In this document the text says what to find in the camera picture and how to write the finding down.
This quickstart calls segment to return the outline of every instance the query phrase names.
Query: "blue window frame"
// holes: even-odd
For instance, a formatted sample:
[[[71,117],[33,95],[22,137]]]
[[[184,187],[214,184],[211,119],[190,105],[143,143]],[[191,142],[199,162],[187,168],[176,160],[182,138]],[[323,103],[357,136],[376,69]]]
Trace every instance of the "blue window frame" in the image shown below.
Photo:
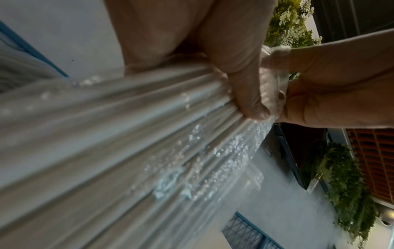
[[[232,249],[283,249],[238,212],[222,233]]]

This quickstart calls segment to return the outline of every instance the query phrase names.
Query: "skin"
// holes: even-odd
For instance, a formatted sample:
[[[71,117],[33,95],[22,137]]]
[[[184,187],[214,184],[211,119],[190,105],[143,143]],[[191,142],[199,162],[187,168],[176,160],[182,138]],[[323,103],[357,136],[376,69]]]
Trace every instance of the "skin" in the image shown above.
[[[105,0],[124,62],[158,64],[204,53],[227,73],[240,110],[264,120],[259,67],[300,72],[278,122],[309,127],[394,127],[394,30],[321,46],[260,50],[275,0]]]

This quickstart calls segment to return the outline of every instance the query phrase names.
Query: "plastic wrap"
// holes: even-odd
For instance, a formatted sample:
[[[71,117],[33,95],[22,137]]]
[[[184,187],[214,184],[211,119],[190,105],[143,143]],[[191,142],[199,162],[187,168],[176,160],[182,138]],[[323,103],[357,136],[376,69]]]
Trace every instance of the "plastic wrap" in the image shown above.
[[[0,248],[185,248],[280,114],[288,74],[260,74],[263,122],[204,58],[0,95]]]

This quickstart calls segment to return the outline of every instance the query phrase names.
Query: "tree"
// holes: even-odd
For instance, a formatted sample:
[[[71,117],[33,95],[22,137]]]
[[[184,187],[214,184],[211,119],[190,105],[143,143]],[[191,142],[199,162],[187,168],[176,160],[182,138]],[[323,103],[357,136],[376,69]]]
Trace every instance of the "tree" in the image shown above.
[[[313,14],[310,0],[279,0],[268,28],[265,44],[270,47],[279,45],[293,48],[321,43],[321,37],[312,38],[305,20]]]

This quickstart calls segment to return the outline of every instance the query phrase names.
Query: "foliage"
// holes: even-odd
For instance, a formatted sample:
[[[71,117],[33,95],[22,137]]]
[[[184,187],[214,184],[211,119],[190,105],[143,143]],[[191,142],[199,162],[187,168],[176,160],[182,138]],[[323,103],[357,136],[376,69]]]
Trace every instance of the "foliage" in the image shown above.
[[[338,212],[338,225],[349,232],[352,242],[360,237],[359,248],[364,248],[378,212],[350,148],[317,142],[307,153],[303,167],[311,177],[322,175],[330,183],[328,198]]]
[[[270,47],[279,45],[293,48],[321,43],[321,38],[312,38],[305,20],[313,14],[310,0],[279,0],[268,28],[265,44]]]

